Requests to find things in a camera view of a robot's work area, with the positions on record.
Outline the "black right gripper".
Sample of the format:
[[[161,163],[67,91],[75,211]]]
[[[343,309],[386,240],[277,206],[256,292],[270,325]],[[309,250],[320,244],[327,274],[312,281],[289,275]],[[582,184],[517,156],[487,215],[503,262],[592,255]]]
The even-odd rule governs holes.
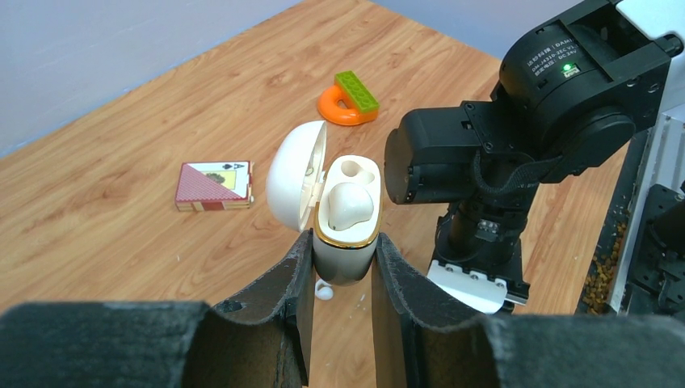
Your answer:
[[[476,271],[487,280],[507,282],[507,300],[527,300],[530,285],[523,280],[520,235],[527,226],[532,190],[505,194],[477,189],[452,202],[439,218],[432,258],[445,267]]]

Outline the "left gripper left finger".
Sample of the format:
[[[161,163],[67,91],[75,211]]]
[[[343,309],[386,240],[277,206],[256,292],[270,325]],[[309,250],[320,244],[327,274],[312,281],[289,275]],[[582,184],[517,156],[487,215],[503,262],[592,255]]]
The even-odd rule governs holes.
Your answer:
[[[4,387],[302,387],[313,235],[245,288],[201,301],[28,302],[1,317]]]

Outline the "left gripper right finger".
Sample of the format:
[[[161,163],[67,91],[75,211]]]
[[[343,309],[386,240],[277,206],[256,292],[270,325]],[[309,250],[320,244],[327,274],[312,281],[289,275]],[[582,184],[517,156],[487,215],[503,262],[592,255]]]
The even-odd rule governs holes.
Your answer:
[[[666,316],[483,314],[385,234],[372,263],[379,387],[681,387],[684,325]]]

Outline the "white earbud charging case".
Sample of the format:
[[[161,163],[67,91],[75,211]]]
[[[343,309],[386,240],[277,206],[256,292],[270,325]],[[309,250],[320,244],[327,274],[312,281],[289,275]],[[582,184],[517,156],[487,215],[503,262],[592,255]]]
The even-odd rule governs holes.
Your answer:
[[[301,232],[313,226],[313,264],[327,283],[353,285],[372,262],[380,235],[382,178],[370,158],[347,154],[325,165],[327,123],[315,120],[295,127],[282,141],[266,180],[271,214],[284,226]],[[369,221],[335,231],[328,226],[330,190],[338,183],[363,186],[374,202]]]

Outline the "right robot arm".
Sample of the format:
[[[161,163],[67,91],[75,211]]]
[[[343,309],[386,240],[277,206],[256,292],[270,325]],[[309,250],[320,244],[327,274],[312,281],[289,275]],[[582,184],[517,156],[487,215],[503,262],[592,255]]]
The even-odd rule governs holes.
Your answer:
[[[489,100],[407,112],[385,186],[398,205],[448,205],[428,279],[481,312],[525,304],[538,187],[601,166],[683,101],[683,2],[583,1],[511,46]]]

